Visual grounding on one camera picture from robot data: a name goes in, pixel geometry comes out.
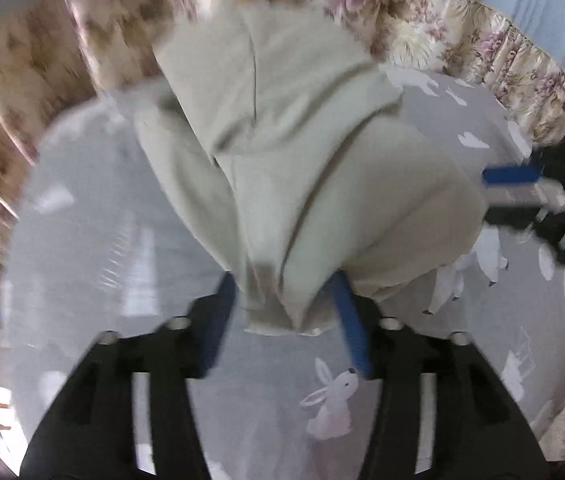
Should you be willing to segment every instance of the folded fabric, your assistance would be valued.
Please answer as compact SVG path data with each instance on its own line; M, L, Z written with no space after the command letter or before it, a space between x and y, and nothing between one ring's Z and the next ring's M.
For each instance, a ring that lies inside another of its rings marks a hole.
M400 118L401 91L317 12L227 6L155 50L172 94L136 117L167 197L246 295L248 330L316 333L338 269L386 296L469 252L485 204Z

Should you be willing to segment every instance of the silver bolt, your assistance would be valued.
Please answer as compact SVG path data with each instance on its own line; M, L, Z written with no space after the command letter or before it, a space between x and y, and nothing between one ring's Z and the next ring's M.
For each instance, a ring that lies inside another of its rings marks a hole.
M467 346L471 344L471 338L467 332L454 332L450 335L451 342L456 346Z
M395 317L383 317L380 322L381 328L384 330L391 330L392 332L396 330L402 330L405 326L400 319Z
M107 332L102 332L98 336L98 344L99 345L112 345L120 339L120 334L114 332L112 330L108 330Z
M185 316L174 316L169 321L166 322L166 327L169 330L184 330L191 325L191 321Z

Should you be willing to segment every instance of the floral curtain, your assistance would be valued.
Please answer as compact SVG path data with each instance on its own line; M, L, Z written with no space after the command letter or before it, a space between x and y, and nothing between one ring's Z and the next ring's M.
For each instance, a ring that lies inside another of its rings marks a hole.
M0 270L47 126L98 92L158 75L152 42L214 1L39 0L0 21ZM565 133L565 71L477 0L269 1L323 9L379 61L486 85L538 142Z

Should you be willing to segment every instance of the printed rabbit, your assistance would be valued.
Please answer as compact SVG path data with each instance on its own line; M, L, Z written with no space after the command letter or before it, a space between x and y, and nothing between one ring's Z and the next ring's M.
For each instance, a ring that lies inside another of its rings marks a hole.
M316 372L324 388L309 394L301 401L307 408L325 401L318 414L307 423L307 433L318 440L336 438L352 431L347 399L358 388L358 375L353 368L333 378L327 364L316 358Z

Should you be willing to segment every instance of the crumpled garment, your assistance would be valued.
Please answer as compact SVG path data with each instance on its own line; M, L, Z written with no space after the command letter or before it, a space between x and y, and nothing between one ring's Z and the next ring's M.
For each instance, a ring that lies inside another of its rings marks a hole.
M336 270L380 300L471 250L479 192L319 12L226 6L176 23L155 54L172 94L137 115L140 143L245 293L248 330L319 332L335 319L319 292Z

